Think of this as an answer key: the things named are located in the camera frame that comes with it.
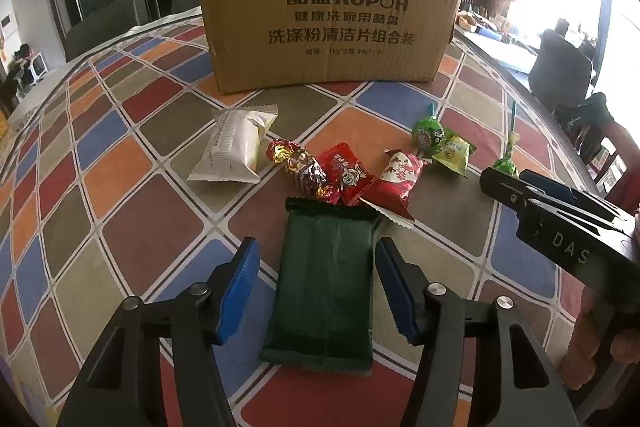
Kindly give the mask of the person right hand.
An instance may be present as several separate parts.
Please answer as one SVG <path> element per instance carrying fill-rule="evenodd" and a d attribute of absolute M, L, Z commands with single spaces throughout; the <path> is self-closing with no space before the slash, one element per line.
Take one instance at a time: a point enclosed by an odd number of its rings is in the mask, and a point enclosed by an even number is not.
<path fill-rule="evenodd" d="M 594 326 L 590 312 L 594 308 L 593 292 L 585 286 L 582 290 L 582 303 L 575 323 L 570 343 L 560 364 L 560 376 L 564 384 L 572 390 L 578 390 L 596 373 L 594 356 L 601 344 L 601 335 Z M 611 346 L 614 361 L 624 364 L 639 362 L 639 332 L 627 331 L 617 335 Z"/>

